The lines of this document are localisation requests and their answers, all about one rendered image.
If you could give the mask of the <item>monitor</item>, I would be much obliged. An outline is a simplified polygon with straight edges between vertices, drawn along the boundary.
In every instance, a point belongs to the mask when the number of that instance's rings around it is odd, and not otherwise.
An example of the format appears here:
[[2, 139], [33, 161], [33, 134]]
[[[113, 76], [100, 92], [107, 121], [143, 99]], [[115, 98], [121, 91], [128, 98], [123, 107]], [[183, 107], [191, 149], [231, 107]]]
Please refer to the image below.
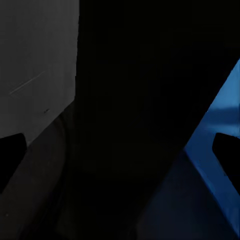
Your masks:
[[[23, 133], [29, 146], [58, 119], [65, 140], [31, 240], [136, 240], [239, 59], [240, 0], [0, 0], [0, 139]], [[65, 238], [51, 224], [70, 160]]]

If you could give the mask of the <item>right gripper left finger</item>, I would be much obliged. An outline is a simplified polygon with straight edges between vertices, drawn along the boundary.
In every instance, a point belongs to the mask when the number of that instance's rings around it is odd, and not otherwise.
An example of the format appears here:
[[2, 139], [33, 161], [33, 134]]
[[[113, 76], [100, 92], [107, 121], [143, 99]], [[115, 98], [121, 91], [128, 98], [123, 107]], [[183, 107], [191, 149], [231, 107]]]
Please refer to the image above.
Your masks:
[[0, 139], [0, 196], [25, 157], [27, 147], [23, 133]]

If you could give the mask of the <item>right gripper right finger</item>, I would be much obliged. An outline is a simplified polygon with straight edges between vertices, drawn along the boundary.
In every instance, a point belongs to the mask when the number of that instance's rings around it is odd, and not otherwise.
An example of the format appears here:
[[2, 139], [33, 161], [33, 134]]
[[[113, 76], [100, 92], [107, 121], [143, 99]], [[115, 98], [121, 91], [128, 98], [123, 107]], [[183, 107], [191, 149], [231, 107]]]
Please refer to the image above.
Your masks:
[[212, 151], [240, 195], [240, 139], [216, 133]]

